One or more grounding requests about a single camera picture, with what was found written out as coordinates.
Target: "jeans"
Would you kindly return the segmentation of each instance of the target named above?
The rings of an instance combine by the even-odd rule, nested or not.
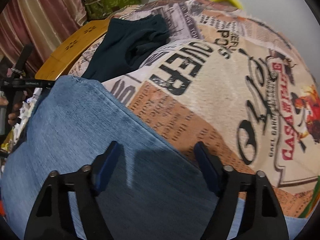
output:
[[[77,171],[113,140],[124,154],[97,202],[114,239],[200,239],[218,198],[198,168],[98,81],[60,77],[40,97],[26,129],[1,182],[7,221],[20,239],[49,172]],[[69,196],[76,232],[85,239],[75,195]],[[239,200],[229,238],[236,236],[243,206]],[[307,220],[286,218],[291,239]]]

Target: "white wall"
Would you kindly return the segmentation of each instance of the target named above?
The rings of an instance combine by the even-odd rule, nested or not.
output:
[[[305,1],[240,1],[248,14],[267,22],[292,41],[320,84],[320,26]]]

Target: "curtain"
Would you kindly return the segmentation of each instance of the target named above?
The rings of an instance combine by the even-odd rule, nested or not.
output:
[[[15,64],[23,46],[33,43],[26,64],[33,76],[85,21],[81,0],[10,0],[0,15],[0,53]]]

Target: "metal screw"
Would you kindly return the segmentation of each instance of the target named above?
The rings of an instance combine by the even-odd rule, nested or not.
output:
[[[87,164],[87,165],[83,166],[83,167],[81,168],[81,170],[82,170],[82,171],[89,171],[89,170],[91,170],[91,166]]]
[[[232,167],[231,165],[224,165],[224,166],[223,166],[223,169],[224,169],[225,171],[229,171],[229,172],[233,171],[233,167]]]
[[[49,173],[49,176],[50,177],[55,177],[55,176],[58,176],[59,175],[59,172],[58,171],[51,171],[50,173]]]
[[[266,174],[263,172],[263,171],[257,171],[257,175],[260,177],[260,178],[263,178],[266,176]]]

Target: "dark green cloth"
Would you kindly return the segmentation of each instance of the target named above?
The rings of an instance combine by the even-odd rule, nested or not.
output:
[[[113,18],[82,77],[105,82],[135,71],[168,38],[169,30],[161,15],[137,21]]]

